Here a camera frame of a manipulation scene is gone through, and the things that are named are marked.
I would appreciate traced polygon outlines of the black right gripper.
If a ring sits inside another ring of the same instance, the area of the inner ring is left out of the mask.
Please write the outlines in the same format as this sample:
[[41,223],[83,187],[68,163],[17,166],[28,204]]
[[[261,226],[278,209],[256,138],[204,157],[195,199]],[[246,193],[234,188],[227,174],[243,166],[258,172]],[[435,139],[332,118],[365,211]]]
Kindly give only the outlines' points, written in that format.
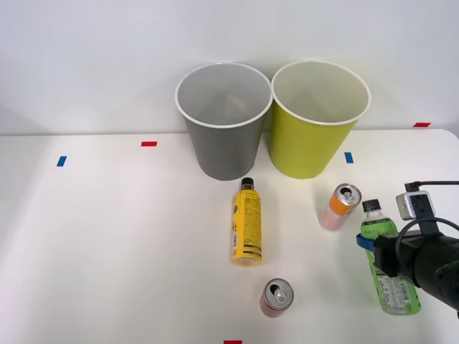
[[379,236],[375,241],[356,235],[356,243],[365,250],[374,250],[374,265],[389,277],[401,277],[413,285],[417,284],[414,273],[414,263],[417,253],[422,246],[422,235],[419,230],[408,231],[399,245],[396,253],[398,234]]

